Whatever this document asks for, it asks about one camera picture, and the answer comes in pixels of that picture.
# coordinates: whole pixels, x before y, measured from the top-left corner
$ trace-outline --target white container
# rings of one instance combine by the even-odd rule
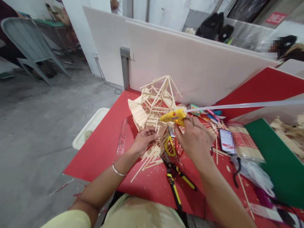
[[[87,124],[84,126],[84,128],[80,131],[80,133],[77,135],[77,137],[73,141],[73,147],[77,150],[80,150],[80,148],[85,143],[85,132],[90,130],[94,131],[98,124],[102,121],[102,119],[105,117],[105,115],[108,113],[108,108],[101,108],[98,109],[97,112],[92,116],[92,118],[87,122]]]

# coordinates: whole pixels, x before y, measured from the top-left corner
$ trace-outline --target red table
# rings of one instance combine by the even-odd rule
[[[112,165],[112,162],[117,159],[118,138],[123,119],[128,119],[128,128],[126,136],[125,150],[133,143],[138,131],[132,119],[131,111],[128,107],[128,99],[134,100],[140,96],[138,91],[124,91],[107,115],[94,130],[87,142],[83,145],[71,163],[64,170],[64,174],[92,181],[106,168]],[[204,194],[199,173],[194,167],[190,158],[184,153],[177,161],[180,168],[186,173],[189,178],[198,187],[198,192],[194,192],[183,180],[176,178],[177,191],[183,205],[183,211],[189,214],[194,214],[199,217],[204,215]],[[142,166],[142,162],[138,161],[130,170],[126,178],[123,180],[118,190],[137,196],[139,198],[151,200],[161,203],[168,207],[176,208],[171,188],[166,178],[166,168],[164,164],[159,164],[140,172],[132,183],[131,179]],[[233,182],[232,173],[235,171],[234,166],[229,161],[228,156],[218,156],[218,169],[235,191],[244,207],[247,208],[246,197],[239,183],[240,188],[236,188]],[[259,204],[256,194],[253,190],[253,184],[242,177],[242,182],[250,203]],[[215,221],[208,204],[206,203],[206,218]],[[258,227],[277,227],[274,222],[254,215],[255,223]]]

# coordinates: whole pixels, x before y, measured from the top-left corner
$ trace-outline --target bracelet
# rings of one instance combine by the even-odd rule
[[[112,164],[112,167],[113,167],[113,170],[115,171],[115,173],[117,173],[119,176],[125,176],[125,175],[128,174],[128,173],[126,173],[126,174],[121,174],[120,172],[118,172],[118,171],[115,169],[115,167],[114,167],[114,162],[113,162],[113,164]]]

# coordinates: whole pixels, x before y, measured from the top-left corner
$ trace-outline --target plastic chair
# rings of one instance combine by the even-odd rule
[[[66,74],[70,77],[64,66],[59,62],[50,46],[44,40],[42,33],[32,22],[17,18],[9,17],[1,22],[1,28],[7,37],[16,45],[16,47],[22,52],[26,59],[17,58],[21,66],[31,76],[34,81],[37,81],[36,77],[28,70],[26,65],[34,68],[46,83],[52,85],[50,80],[41,71],[37,62],[45,61],[49,67],[51,64],[47,60],[52,59]]]

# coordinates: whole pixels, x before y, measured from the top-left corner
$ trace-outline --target phone screen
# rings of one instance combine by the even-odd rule
[[[230,131],[220,129],[219,136],[221,139],[221,149],[229,155],[236,155],[236,150],[232,138],[232,133]]]

